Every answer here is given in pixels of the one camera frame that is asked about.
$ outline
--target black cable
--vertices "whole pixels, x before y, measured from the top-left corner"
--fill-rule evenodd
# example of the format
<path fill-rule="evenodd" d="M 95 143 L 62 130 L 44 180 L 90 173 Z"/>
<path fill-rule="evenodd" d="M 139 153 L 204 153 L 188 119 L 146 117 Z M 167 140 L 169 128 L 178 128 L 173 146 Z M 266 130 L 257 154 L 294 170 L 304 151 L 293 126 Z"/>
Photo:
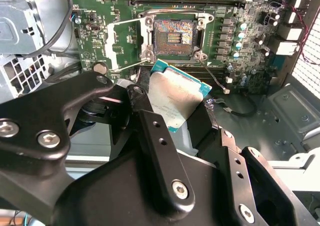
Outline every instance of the black cable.
<path fill-rule="evenodd" d="M 62 69 L 61 71 L 59 71 L 57 73 L 54 73 L 53 75 L 49 76 L 46 79 L 46 82 L 47 83 L 59 82 L 62 77 L 66 76 L 66 75 L 69 75 L 69 74 L 71 74 L 73 72 L 79 71 L 79 70 L 81 70 L 81 63 L 80 62 L 74 63 L 74 64 Z"/>
<path fill-rule="evenodd" d="M 238 116 L 238 117 L 251 117 L 253 115 L 256 114 L 257 110 L 258 110 L 258 107 L 256 105 L 256 103 L 254 102 L 254 100 L 252 100 L 248 95 L 246 94 L 243 94 L 244 97 L 247 98 L 247 100 L 250 102 L 250 104 L 252 105 L 252 110 L 247 112 L 247 113 L 240 113 L 240 112 L 236 112 L 234 110 L 232 110 L 224 101 L 221 101 L 221 102 L 216 102 L 218 104 L 222 104 L 222 107 L 225 111 L 235 115 L 235 116 Z"/>
<path fill-rule="evenodd" d="M 25 58 L 36 57 L 36 56 L 42 54 L 43 52 L 47 51 L 49 48 L 51 48 L 57 42 L 57 40 L 60 38 L 61 34 L 64 32 L 67 23 L 70 20 L 70 16 L 71 16 L 71 13 L 73 10 L 73 1 L 67 0 L 67 6 L 68 6 L 68 11 L 67 11 L 60 27 L 55 32 L 55 34 L 51 37 L 51 39 L 48 41 L 48 43 L 44 44 L 40 49 L 36 50 L 35 52 L 32 52 L 27 55 L 23 55 Z"/>

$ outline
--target motherboard component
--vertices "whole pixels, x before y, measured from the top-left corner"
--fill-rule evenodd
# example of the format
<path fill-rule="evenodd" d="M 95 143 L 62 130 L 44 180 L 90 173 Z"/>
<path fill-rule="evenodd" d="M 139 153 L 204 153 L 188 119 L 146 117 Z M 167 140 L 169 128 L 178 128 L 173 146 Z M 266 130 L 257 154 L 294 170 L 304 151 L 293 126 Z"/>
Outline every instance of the motherboard component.
<path fill-rule="evenodd" d="M 154 21 L 154 53 L 156 55 L 191 55 L 196 24 L 186 20 Z"/>

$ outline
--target cable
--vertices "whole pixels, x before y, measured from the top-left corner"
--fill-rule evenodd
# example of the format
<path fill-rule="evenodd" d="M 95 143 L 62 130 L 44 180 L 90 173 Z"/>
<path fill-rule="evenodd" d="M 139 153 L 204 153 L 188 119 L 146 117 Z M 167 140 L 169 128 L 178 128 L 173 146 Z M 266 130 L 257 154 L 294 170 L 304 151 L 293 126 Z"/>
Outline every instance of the cable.
<path fill-rule="evenodd" d="M 46 82 L 47 83 L 59 82 L 62 77 L 66 76 L 66 75 L 69 75 L 69 74 L 71 74 L 73 72 L 79 71 L 79 70 L 81 70 L 81 63 L 80 62 L 74 63 L 74 64 L 62 69 L 61 71 L 49 76 L 46 79 Z"/>
<path fill-rule="evenodd" d="M 226 102 L 223 100 L 223 99 L 216 99 L 215 100 L 215 103 L 217 104 L 221 104 L 223 109 L 226 111 L 226 112 L 229 112 L 235 116 L 238 116 L 238 117 L 251 117 L 253 115 L 255 115 L 255 113 L 257 112 L 258 110 L 258 107 L 256 105 L 256 103 L 247 95 L 247 94 L 243 94 L 247 100 L 250 102 L 250 104 L 252 105 L 252 110 L 247 112 L 247 113 L 240 113 L 240 112 L 236 112 L 234 110 L 232 110 L 227 104 Z"/>
<path fill-rule="evenodd" d="M 202 64 L 202 66 L 209 72 L 209 74 L 212 76 L 212 78 L 214 79 L 215 83 L 220 86 L 222 88 L 222 90 L 225 90 L 226 88 L 220 84 L 220 82 L 217 80 L 217 78 L 214 76 L 214 74 L 209 70 L 209 68 L 207 66 L 205 66 L 204 64 Z"/>
<path fill-rule="evenodd" d="M 50 47 L 52 47 L 57 42 L 57 40 L 60 38 L 61 34 L 64 32 L 68 21 L 70 20 L 70 16 L 71 16 L 71 13 L 73 10 L 72 0 L 67 0 L 67 6 L 68 6 L 68 11 L 67 11 L 60 27 L 58 28 L 56 33 L 51 37 L 51 39 L 48 41 L 48 43 L 44 44 L 40 49 L 36 50 L 35 52 L 32 52 L 27 55 L 23 55 L 25 58 L 36 57 L 36 56 L 42 54 L 43 52 L 45 52 L 46 50 L 48 50 Z"/>

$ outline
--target green circuit board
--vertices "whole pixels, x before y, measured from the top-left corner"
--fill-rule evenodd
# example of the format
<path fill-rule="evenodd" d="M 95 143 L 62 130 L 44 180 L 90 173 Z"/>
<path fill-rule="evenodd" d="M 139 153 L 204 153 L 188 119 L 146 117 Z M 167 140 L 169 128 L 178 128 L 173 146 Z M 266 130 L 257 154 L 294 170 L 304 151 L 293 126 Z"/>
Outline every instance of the green circuit board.
<path fill-rule="evenodd" d="M 251 93 L 264 93 L 266 89 L 269 77 L 265 75 L 273 67 L 270 57 L 261 53 L 262 46 L 254 39 L 263 38 L 267 43 L 276 31 L 276 27 L 261 23 L 262 13 L 282 13 L 281 8 L 271 8 L 269 2 L 73 0 L 73 4 L 72 19 L 81 21 L 75 25 L 75 35 L 84 71 L 103 62 L 111 79 L 128 79 L 139 66 L 151 68 L 156 59 L 162 59 L 213 86 L 214 81 L 202 64 L 222 83 L 226 75 L 232 77 L 234 91 L 249 88 Z M 158 27 L 164 34 L 157 33 Z M 192 36 L 186 32 L 191 27 Z M 227 70 L 229 63 L 232 72 Z M 257 71 L 255 75 L 251 75 L 253 69 Z M 240 84 L 243 74 L 251 82 Z"/>

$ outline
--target mounting screw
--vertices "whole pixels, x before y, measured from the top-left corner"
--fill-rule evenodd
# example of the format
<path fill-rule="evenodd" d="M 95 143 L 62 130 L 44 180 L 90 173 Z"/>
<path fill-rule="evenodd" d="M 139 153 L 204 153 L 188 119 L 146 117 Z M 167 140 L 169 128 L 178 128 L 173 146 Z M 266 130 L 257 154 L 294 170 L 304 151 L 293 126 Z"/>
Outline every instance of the mounting screw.
<path fill-rule="evenodd" d="M 303 122 L 309 121 L 308 115 L 303 115 L 303 116 L 301 117 L 301 120 L 302 120 Z"/>
<path fill-rule="evenodd" d="M 228 138 L 232 138 L 232 134 L 229 131 L 225 130 L 224 133 Z"/>
<path fill-rule="evenodd" d="M 284 99 L 285 101 L 289 99 L 289 95 L 288 94 L 283 94 L 282 95 L 282 99 Z"/>
<path fill-rule="evenodd" d="M 0 122 L 0 137 L 13 137 L 19 132 L 19 127 L 14 122 Z"/>
<path fill-rule="evenodd" d="M 54 132 L 43 132 L 38 136 L 38 143 L 47 148 L 54 148 L 59 145 L 60 138 Z"/>
<path fill-rule="evenodd" d="M 172 188 L 176 196 L 180 199 L 186 199 L 188 197 L 188 189 L 186 186 L 180 181 L 174 181 L 172 183 Z"/>
<path fill-rule="evenodd" d="M 251 210 L 247 206 L 245 206 L 244 204 L 240 204 L 239 205 L 239 210 L 240 210 L 240 213 L 241 213 L 242 217 L 244 217 L 244 219 L 248 223 L 254 223 L 255 222 L 254 214 L 251 212 Z"/>
<path fill-rule="evenodd" d="M 81 18 L 79 18 L 79 17 L 75 18 L 74 23 L 76 23 L 77 25 L 80 25 L 81 24 Z"/>
<path fill-rule="evenodd" d="M 106 80 L 106 78 L 103 77 L 103 76 L 97 76 L 96 79 L 98 80 L 98 82 L 101 82 L 101 83 L 103 83 L 103 84 L 107 84 L 107 83 L 108 83 L 108 81 Z"/>

